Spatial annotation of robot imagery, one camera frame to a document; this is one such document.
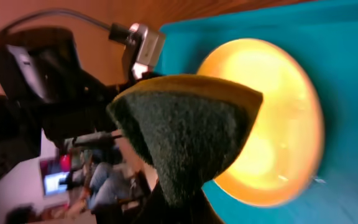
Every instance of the cable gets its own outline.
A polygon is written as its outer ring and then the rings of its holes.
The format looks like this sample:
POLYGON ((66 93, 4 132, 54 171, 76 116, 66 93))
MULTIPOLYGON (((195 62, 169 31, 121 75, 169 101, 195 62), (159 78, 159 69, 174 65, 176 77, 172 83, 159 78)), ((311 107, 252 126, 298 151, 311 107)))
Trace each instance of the cable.
POLYGON ((89 22, 90 24, 101 27, 107 31, 110 31, 110 25, 105 24, 105 23, 98 21, 96 19, 93 19, 92 17, 89 17, 89 16, 82 14, 80 12, 77 12, 77 11, 74 11, 71 9, 46 9, 46 10, 34 12, 27 16, 21 17, 21 18, 17 19, 16 21, 13 21, 12 23, 8 24, 7 26, 5 26, 4 28, 2 28, 0 30, 0 35, 7 33, 9 29, 12 29, 13 27, 18 26, 18 25, 22 24, 23 22, 26 22, 26 21, 29 21, 32 19, 37 19, 37 18, 43 17, 43 16, 52 16, 52 15, 72 16, 77 19, 81 19, 83 21, 89 22))

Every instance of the screen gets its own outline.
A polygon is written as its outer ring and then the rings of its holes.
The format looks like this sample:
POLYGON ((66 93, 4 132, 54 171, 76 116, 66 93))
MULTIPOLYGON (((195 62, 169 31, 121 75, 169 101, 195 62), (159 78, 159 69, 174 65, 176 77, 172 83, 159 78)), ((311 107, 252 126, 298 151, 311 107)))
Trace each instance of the screen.
POLYGON ((45 195, 59 194, 67 190, 66 184, 59 184, 59 181, 66 179, 69 172, 59 172, 44 177, 45 195))

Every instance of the teal surface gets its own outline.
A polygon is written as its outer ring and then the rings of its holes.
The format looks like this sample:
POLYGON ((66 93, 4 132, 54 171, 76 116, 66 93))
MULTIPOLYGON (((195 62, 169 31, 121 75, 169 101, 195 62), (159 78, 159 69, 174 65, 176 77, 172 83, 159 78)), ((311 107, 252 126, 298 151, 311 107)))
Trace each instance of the teal surface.
POLYGON ((292 55, 320 97, 326 142, 318 177, 325 183, 313 181, 286 205, 256 208, 208 182, 203 189, 226 223, 358 223, 358 1, 229 14, 165 25, 162 32, 167 41, 158 72, 196 73, 219 45, 252 37, 292 55))

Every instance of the blue jeans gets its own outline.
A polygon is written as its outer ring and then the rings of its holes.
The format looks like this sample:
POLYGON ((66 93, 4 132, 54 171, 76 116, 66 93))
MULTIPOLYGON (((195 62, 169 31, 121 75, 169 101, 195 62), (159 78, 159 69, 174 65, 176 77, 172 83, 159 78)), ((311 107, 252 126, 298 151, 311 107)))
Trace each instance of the blue jeans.
POLYGON ((112 166, 105 162, 96 167, 89 187, 93 192, 87 199, 90 210, 101 205, 112 205, 131 196, 129 181, 125 180, 122 172, 113 170, 112 166))

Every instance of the glowing orange bowl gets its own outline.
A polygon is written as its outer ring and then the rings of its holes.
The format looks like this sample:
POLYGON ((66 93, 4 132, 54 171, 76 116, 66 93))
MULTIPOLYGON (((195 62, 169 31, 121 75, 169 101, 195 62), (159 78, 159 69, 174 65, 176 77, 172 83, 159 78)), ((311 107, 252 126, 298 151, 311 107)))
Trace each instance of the glowing orange bowl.
POLYGON ((240 39, 214 50, 197 74, 264 95, 242 152, 215 182, 232 197, 258 207, 295 198, 313 178, 323 151, 323 116, 305 71, 271 43, 240 39))

